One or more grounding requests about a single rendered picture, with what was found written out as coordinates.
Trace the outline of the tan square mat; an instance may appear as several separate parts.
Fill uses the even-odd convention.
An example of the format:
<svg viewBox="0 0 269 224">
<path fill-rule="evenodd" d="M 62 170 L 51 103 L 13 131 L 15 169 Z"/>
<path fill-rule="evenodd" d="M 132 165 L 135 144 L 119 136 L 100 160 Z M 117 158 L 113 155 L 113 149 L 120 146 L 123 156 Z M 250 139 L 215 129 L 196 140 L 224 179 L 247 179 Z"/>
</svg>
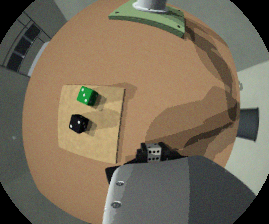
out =
<svg viewBox="0 0 269 224">
<path fill-rule="evenodd" d="M 81 87 L 95 90 L 94 106 L 77 101 Z M 58 144 L 72 153 L 116 164 L 117 143 L 124 88 L 93 85 L 63 85 L 58 110 Z M 72 114 L 89 119 L 87 129 L 76 133 L 69 128 Z"/>
</svg>

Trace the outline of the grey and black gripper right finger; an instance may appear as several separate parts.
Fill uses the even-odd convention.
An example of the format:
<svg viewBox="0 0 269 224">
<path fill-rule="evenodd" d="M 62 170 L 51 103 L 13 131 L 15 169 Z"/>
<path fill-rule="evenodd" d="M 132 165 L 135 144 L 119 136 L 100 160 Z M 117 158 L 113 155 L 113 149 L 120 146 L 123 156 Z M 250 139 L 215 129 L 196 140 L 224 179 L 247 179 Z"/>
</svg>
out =
<svg viewBox="0 0 269 224">
<path fill-rule="evenodd" d="M 170 151 L 170 149 L 163 142 L 159 142 L 158 145 L 162 148 L 160 162 L 189 157 L 182 156 L 177 151 Z"/>
</svg>

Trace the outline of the black die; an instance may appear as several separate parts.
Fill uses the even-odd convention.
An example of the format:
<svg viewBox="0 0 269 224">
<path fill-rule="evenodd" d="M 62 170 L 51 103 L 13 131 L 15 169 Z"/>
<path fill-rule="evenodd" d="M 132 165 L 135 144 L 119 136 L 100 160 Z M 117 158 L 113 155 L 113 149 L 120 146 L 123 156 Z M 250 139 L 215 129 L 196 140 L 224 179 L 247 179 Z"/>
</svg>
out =
<svg viewBox="0 0 269 224">
<path fill-rule="evenodd" d="M 72 114 L 69 128 L 74 132 L 80 134 L 86 131 L 89 119 L 80 115 L 80 114 Z"/>
</svg>

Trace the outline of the white die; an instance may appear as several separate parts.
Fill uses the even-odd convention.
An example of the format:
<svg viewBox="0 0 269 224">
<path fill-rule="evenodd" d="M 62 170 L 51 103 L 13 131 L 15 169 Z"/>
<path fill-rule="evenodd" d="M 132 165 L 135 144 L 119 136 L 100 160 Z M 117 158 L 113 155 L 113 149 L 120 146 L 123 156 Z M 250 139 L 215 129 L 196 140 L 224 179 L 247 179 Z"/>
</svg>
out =
<svg viewBox="0 0 269 224">
<path fill-rule="evenodd" d="M 148 151 L 148 162 L 160 161 L 162 148 L 157 143 L 145 145 Z"/>
</svg>

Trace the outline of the green die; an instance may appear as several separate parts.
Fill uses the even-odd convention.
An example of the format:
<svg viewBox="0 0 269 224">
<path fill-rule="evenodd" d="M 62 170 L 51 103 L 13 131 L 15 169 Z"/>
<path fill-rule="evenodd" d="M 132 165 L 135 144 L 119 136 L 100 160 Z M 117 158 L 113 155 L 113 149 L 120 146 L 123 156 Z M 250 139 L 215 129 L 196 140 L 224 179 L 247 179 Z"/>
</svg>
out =
<svg viewBox="0 0 269 224">
<path fill-rule="evenodd" d="M 98 93 L 96 91 L 82 86 L 78 94 L 77 101 L 89 106 L 94 106 L 97 97 Z"/>
</svg>

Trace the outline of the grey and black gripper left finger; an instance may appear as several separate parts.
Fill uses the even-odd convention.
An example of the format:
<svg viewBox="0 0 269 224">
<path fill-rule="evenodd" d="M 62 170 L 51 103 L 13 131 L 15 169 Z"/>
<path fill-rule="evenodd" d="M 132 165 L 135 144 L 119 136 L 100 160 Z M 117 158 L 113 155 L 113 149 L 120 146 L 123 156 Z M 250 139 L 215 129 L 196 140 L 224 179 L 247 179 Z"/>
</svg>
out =
<svg viewBox="0 0 269 224">
<path fill-rule="evenodd" d="M 136 158 L 131 160 L 131 161 L 128 161 L 128 162 L 124 163 L 123 165 L 131 164 L 131 163 L 148 163 L 146 158 L 148 159 L 148 151 L 147 151 L 145 143 L 141 143 L 140 149 L 137 149 Z M 108 167 L 108 168 L 105 169 L 106 178 L 107 178 L 107 181 L 108 181 L 109 185 L 110 185 L 110 182 L 111 182 L 111 179 L 112 179 L 114 171 L 120 166 L 121 165 Z"/>
</svg>

